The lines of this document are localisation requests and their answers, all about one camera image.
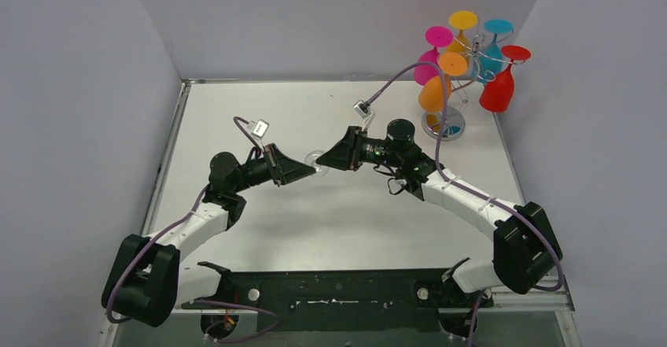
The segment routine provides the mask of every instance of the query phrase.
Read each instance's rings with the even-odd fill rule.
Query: clear plastic object
[[[311,176],[320,177],[324,176],[327,172],[329,172],[329,167],[322,166],[321,164],[317,164],[317,162],[315,162],[315,160],[317,160],[323,154],[324,152],[321,150],[313,150],[306,156],[304,163],[315,169],[315,174]]]

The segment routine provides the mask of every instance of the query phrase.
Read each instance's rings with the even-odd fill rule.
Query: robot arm
[[[443,275],[453,291],[473,293],[507,286],[527,293],[553,267],[546,247],[516,216],[491,204],[491,195],[460,180],[440,166],[451,180],[437,171],[436,162],[415,145],[415,126],[394,120],[385,139],[368,138],[365,127],[349,127],[343,139],[318,158],[317,163],[339,170],[356,171],[364,162],[395,168],[396,181],[419,200],[445,208],[464,219],[493,243],[492,259],[465,259]],[[484,197],[473,195],[474,190]],[[494,199],[524,216],[549,242],[559,260],[562,252],[544,210],[535,203],[526,206]]]
[[[150,326],[161,325],[175,305],[209,297],[225,286],[229,270],[201,262],[181,266],[181,262],[211,237],[233,227],[241,217],[245,199],[238,192],[272,180],[277,186],[296,182],[315,173],[311,166],[285,156],[275,144],[264,147],[263,156],[239,164],[228,152],[211,159],[208,185],[202,203],[187,220],[176,227],[141,237],[126,237],[102,293],[107,308],[114,287],[142,249],[159,234],[163,236],[139,258],[121,284],[112,310]]]

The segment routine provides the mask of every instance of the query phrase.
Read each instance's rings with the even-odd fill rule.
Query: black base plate
[[[444,293],[442,274],[445,271],[447,268],[232,272],[230,280],[239,304],[264,308],[281,316],[282,323],[275,331],[411,328],[434,332],[441,330],[437,309],[470,309],[474,304],[474,295],[461,297]],[[417,298],[419,288],[429,290],[427,300]],[[251,289],[259,290],[258,301],[248,299]],[[211,299],[230,295],[218,293]],[[492,302],[487,301],[485,306],[492,306]],[[214,308],[199,304],[183,307]],[[270,316],[260,314],[257,330],[273,322]]]

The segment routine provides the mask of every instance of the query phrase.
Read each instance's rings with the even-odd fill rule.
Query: gray wall
[[[586,346],[667,345],[667,0],[539,0],[503,115],[562,243]]]
[[[520,28],[536,0],[142,0],[184,78],[392,75],[460,9]]]
[[[179,86],[139,0],[0,0],[0,345],[94,345]]]

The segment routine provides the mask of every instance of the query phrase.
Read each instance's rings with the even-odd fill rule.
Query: white table surface
[[[360,125],[352,109],[380,82],[202,83],[191,85],[153,229],[184,215],[207,183],[208,163],[218,152],[245,161],[250,143],[233,116],[266,120],[264,143],[274,142],[302,161],[328,150],[348,125]],[[478,104],[481,85],[468,88],[467,126],[444,142],[443,164],[496,197],[519,202],[510,162],[493,115]],[[393,84],[374,103],[369,136],[384,138],[389,121],[404,118],[417,129],[415,142],[431,157],[435,140],[421,129],[420,86]],[[192,253],[232,271],[352,270],[448,267],[464,257],[491,256],[491,242],[449,211],[410,194],[392,196],[386,177],[365,164],[357,172],[331,169],[319,178],[282,186],[272,183],[241,193],[248,201],[239,222]]]

